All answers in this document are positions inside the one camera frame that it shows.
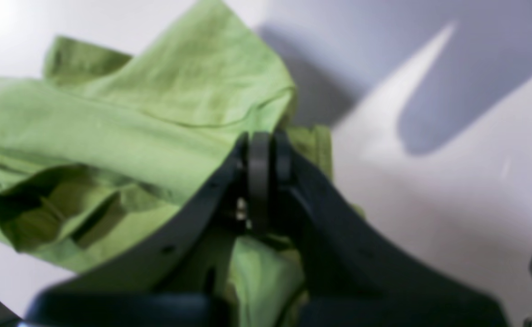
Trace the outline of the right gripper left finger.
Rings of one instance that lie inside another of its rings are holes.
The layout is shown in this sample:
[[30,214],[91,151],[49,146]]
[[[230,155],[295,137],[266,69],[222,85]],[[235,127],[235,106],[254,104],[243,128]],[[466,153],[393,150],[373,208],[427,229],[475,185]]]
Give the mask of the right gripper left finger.
[[230,327],[236,238],[267,227],[271,135],[243,133],[184,207],[147,239],[42,291],[25,327]]

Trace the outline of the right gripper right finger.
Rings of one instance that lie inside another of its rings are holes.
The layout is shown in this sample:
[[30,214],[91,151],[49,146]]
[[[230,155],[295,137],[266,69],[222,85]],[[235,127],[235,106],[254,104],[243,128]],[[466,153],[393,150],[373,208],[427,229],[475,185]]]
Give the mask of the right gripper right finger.
[[506,327],[496,300],[403,252],[327,177],[273,137],[270,220],[299,250],[308,291],[301,327]]

